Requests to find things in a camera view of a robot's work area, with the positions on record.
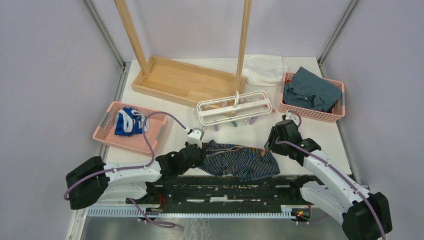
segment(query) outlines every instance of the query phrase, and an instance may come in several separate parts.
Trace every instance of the gray floor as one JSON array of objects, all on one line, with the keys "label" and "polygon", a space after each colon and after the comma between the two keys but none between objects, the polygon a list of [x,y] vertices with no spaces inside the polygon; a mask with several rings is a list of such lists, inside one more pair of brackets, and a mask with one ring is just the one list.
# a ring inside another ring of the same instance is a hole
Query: gray floor
[{"label": "gray floor", "polygon": [[[314,209],[313,219],[323,216]],[[88,217],[82,240],[347,240],[331,217],[296,226],[288,219],[157,218],[178,226],[159,228],[134,218]]]}]

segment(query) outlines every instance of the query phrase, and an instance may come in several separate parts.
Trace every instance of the pink basket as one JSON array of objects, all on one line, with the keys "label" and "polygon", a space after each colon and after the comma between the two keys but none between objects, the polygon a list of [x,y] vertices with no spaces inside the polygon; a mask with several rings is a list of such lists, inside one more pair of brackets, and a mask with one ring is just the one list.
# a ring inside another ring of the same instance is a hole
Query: pink basket
[{"label": "pink basket", "polygon": [[[95,130],[93,139],[109,146],[129,150],[135,153],[151,155],[152,153],[146,144],[143,134],[135,134],[132,136],[115,135],[115,118],[117,117],[118,111],[124,107],[133,108],[145,115],[157,112],[156,110],[114,101],[107,109],[106,116],[104,116],[102,123]],[[153,151],[156,152],[163,133],[168,126],[168,116],[166,114],[159,113],[152,115],[149,119],[149,131],[146,132],[146,137],[152,146]]]},{"label": "pink basket", "polygon": [[[294,75],[295,73],[292,73],[292,72],[284,73],[284,76],[283,76],[284,84],[290,83]],[[299,113],[302,117],[305,117],[308,119],[315,119],[315,120],[319,120],[319,121],[323,121],[327,123],[335,123],[337,120],[339,120],[341,117],[345,115],[345,85],[341,81],[335,81],[335,80],[330,80],[325,78],[323,79],[333,84],[334,86],[338,87],[341,90],[341,97],[335,103],[334,107],[331,110],[331,113],[310,110],[303,107],[284,104],[283,103],[284,91],[281,91],[279,111],[281,113],[285,113],[288,110],[292,110]]]}]

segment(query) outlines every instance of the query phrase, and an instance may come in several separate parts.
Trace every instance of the tabletop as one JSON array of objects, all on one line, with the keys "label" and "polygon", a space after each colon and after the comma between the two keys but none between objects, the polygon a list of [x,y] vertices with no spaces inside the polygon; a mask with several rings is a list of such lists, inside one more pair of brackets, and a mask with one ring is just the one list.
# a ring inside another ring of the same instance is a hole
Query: tabletop
[{"label": "tabletop", "polygon": [[[237,58],[189,58],[176,59],[184,63],[195,64],[207,68],[236,72]],[[283,57],[283,63],[289,66],[289,72],[295,73],[300,67],[321,77],[321,72],[315,57]],[[137,60],[131,62],[128,77],[122,94],[121,102],[168,112],[179,119],[188,128],[201,128],[196,109],[193,107],[181,105],[178,103],[166,101],[160,98],[148,96],[135,92],[131,84],[140,72],[140,66]],[[264,91],[267,93],[276,113],[270,113],[259,116],[254,124],[243,124],[238,121],[238,127],[231,123],[222,123],[219,125],[219,131],[216,132],[213,126],[204,129],[203,142],[215,140],[217,143],[238,144],[249,147],[263,148],[267,142],[271,127],[281,121],[282,113],[278,112],[281,86],[252,86],[246,83],[243,93],[254,91]],[[162,137],[160,146],[156,155],[164,155],[172,151],[179,151],[184,147],[187,141],[187,133],[172,118],[168,118],[169,124]],[[328,155],[330,160],[338,165],[346,174],[352,174],[348,158],[343,147],[342,138],[336,123],[328,123],[308,118],[302,118],[302,124],[299,132],[304,139],[311,138],[317,142],[322,150]],[[298,164],[295,160],[287,156],[273,153],[278,162],[280,175],[312,175],[312,173]],[[142,155],[116,147],[109,147],[106,153],[106,162],[108,163],[145,163],[151,159],[148,155]],[[209,175],[199,168],[191,168],[185,176]]]}]

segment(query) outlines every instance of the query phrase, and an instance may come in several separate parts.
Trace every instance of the striped garment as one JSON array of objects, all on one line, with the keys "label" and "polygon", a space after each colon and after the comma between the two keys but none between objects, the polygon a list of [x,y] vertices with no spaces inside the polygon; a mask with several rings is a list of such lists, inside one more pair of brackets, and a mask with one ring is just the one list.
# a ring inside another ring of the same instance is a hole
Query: striped garment
[{"label": "striped garment", "polygon": [[243,147],[218,153],[220,151],[212,150],[228,150],[238,145],[216,143],[214,140],[205,143],[203,146],[210,156],[205,157],[203,165],[199,168],[211,175],[233,175],[241,182],[247,182],[272,177],[280,173],[276,159],[269,151],[264,149]]}]

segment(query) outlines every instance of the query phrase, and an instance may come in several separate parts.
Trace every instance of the wooden pole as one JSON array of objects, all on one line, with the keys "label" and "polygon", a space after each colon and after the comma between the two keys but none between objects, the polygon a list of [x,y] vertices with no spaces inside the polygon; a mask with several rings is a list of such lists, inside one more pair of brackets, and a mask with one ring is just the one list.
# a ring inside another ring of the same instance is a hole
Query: wooden pole
[{"label": "wooden pole", "polygon": [[249,18],[252,0],[244,0],[243,22],[241,24],[240,47],[238,49],[237,72],[235,74],[235,91],[239,90],[242,79],[243,61],[245,60],[246,39],[248,37]]},{"label": "wooden pole", "polygon": [[145,54],[140,44],[139,36],[137,36],[136,28],[134,27],[133,20],[131,19],[130,11],[128,10],[125,0],[115,0],[116,9],[119,12],[120,19],[122,20],[126,34],[128,35],[129,42],[134,50],[135,57],[141,67],[141,74],[145,78],[150,75],[150,69],[147,66]]}]

